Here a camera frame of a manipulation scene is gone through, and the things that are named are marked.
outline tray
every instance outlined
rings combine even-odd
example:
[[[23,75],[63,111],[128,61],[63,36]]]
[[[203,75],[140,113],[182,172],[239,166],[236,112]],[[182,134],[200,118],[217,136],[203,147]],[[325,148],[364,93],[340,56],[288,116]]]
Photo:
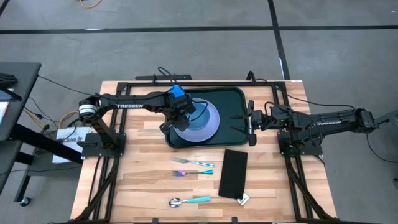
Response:
[[[246,114],[246,100],[244,93],[237,87],[227,88],[201,88],[187,89],[185,92],[191,94],[192,98],[202,98],[210,101],[220,114],[220,126],[216,134],[206,141],[190,142],[177,135],[174,128],[165,136],[166,143],[173,148],[190,147],[216,147],[216,146],[237,146],[246,144],[248,136],[231,126],[244,130],[247,133],[248,121],[246,119],[231,119],[233,116]]]

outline gray floor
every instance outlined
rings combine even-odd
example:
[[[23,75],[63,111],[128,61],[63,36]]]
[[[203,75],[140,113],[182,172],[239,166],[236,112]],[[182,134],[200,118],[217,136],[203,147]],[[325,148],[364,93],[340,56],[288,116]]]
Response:
[[[278,0],[275,7],[282,26],[398,24],[394,0]],[[87,10],[72,0],[11,0],[0,17],[0,29],[233,25],[271,25],[267,1],[104,0]],[[304,80],[309,100],[351,104],[375,116],[398,108],[397,30],[284,31],[282,39],[290,76]],[[89,93],[99,91],[102,80],[152,75],[157,66],[195,79],[244,78],[248,70],[258,78],[282,78],[272,31],[0,35],[0,61],[40,62],[41,75]],[[31,96],[53,119],[75,110],[84,97],[43,80]],[[31,102],[27,107],[35,110]],[[25,116],[19,122],[39,130]],[[398,141],[389,126],[369,138],[379,155],[398,161]],[[328,136],[323,150],[338,216],[395,223],[397,164],[376,158],[362,134]],[[13,173],[0,196],[1,223],[66,221],[79,177],[78,170],[71,173],[32,178],[27,195],[34,200],[26,208],[12,203],[21,179],[21,173]]]

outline wooden tabletop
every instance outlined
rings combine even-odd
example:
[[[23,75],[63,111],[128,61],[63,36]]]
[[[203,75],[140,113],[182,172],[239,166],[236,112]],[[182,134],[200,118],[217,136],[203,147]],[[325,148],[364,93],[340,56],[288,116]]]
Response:
[[[101,93],[115,94],[117,83],[103,82]],[[307,99],[301,81],[286,81],[286,87],[288,94]],[[242,86],[240,89],[244,92],[246,101],[254,100],[257,110],[264,110],[264,103],[273,101],[271,88],[267,86]],[[135,95],[166,90],[166,87],[131,89]],[[310,113],[307,103],[291,98],[289,103],[295,111]],[[111,112],[103,119],[109,125]],[[277,130],[257,131],[257,144],[254,147],[245,144],[204,149],[173,149],[166,145],[164,135],[159,130],[163,121],[162,114],[146,110],[127,111],[126,150],[119,164],[111,222],[151,222],[152,218],[159,218],[160,222],[230,222],[232,217],[237,217],[240,222],[295,220],[285,162],[279,153]],[[218,196],[226,148],[248,153],[245,192],[250,199],[244,206],[240,206],[234,199]],[[170,156],[214,163],[214,174],[172,177],[171,170],[203,171],[206,167],[180,164],[171,161]],[[336,212],[323,164],[314,156],[302,156],[302,160],[309,191],[325,211],[335,217]],[[77,217],[87,206],[96,161],[96,157],[84,161],[71,218]],[[299,190],[297,192],[301,214],[304,217],[302,194]],[[105,193],[100,218],[104,217],[107,196]],[[211,202],[186,203],[178,208],[170,208],[168,204],[169,200],[175,197],[190,199],[204,196],[211,196]]]

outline caster wheel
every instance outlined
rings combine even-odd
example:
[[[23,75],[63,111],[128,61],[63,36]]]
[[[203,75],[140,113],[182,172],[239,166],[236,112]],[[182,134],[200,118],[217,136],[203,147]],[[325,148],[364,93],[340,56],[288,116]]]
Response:
[[[31,199],[29,197],[24,197],[21,202],[19,202],[19,205],[22,207],[27,206],[30,203]]]

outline spoon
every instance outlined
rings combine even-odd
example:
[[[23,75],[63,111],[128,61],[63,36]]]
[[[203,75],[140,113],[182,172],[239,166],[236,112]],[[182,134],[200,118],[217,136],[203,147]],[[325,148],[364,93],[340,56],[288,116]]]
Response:
[[[179,198],[173,198],[169,201],[169,205],[172,208],[179,207],[182,203],[195,203],[195,202],[209,202],[211,197],[201,197],[201,198],[193,198],[188,200],[181,200]]]

